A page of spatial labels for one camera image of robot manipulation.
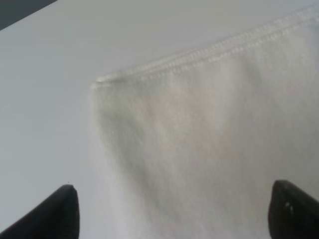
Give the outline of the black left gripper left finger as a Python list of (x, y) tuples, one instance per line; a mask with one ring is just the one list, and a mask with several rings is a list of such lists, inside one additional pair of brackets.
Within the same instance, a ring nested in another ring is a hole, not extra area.
[(76, 189), (63, 185), (1, 232), (2, 239), (77, 239), (80, 210)]

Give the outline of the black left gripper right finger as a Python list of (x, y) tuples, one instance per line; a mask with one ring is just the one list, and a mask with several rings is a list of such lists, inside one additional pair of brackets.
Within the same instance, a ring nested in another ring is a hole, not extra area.
[(318, 200), (287, 180), (276, 180), (268, 209), (268, 228), (273, 239), (317, 239)]

